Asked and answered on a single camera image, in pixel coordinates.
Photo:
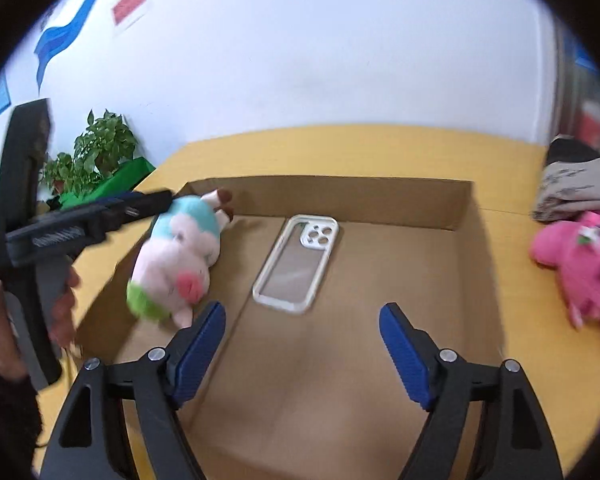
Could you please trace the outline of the black knit sleeve forearm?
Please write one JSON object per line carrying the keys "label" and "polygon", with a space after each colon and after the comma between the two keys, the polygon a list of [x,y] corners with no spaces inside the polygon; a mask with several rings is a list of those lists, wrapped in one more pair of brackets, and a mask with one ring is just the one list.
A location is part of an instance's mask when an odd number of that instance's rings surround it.
{"label": "black knit sleeve forearm", "polygon": [[42,432],[38,394],[26,376],[0,375],[0,479],[36,479],[33,459]]}

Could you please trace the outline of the left hand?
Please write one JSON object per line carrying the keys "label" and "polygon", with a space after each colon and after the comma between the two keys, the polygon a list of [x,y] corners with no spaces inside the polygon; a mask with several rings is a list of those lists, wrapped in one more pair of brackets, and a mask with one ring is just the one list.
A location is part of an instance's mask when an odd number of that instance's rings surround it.
{"label": "left hand", "polygon": [[[68,348],[76,336],[73,321],[73,309],[76,306],[74,290],[81,284],[79,274],[69,269],[65,290],[57,299],[52,309],[53,324],[50,328],[50,339],[59,347]],[[2,282],[0,281],[0,375],[9,382],[21,382],[28,376],[26,363],[23,361],[12,328]]]}

